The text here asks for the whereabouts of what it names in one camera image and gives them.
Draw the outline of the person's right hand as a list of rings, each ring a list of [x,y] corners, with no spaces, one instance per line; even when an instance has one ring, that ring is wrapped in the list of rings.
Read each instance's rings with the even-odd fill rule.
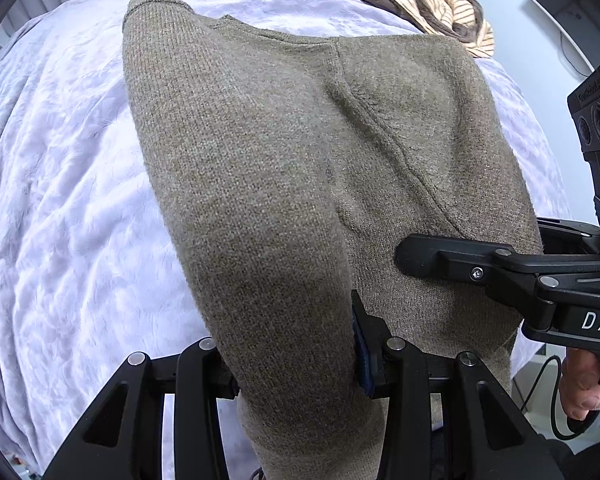
[[[600,409],[600,359],[588,350],[568,348],[559,381],[560,403],[572,419]]]

